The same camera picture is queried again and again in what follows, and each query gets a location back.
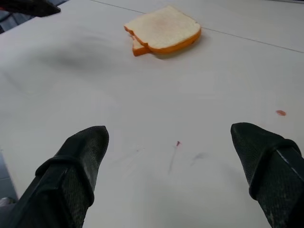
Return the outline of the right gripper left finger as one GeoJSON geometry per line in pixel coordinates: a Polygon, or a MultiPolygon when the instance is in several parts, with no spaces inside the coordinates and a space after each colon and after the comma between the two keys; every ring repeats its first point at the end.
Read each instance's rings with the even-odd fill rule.
{"type": "Polygon", "coordinates": [[[6,212],[2,228],[81,228],[95,196],[98,170],[109,144],[105,126],[70,136],[40,165],[21,198],[6,212]]]}

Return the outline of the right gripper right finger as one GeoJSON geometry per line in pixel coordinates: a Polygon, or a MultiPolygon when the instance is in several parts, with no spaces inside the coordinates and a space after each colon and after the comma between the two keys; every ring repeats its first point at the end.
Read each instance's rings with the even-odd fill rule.
{"type": "Polygon", "coordinates": [[[304,226],[304,159],[297,144],[250,123],[230,129],[249,195],[273,228],[304,226]]]}

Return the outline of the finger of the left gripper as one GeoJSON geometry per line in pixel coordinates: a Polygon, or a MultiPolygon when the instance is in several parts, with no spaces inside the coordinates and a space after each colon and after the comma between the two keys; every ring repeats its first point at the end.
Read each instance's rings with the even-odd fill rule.
{"type": "Polygon", "coordinates": [[[34,17],[47,17],[61,12],[59,7],[48,0],[0,0],[0,9],[34,17]]]}

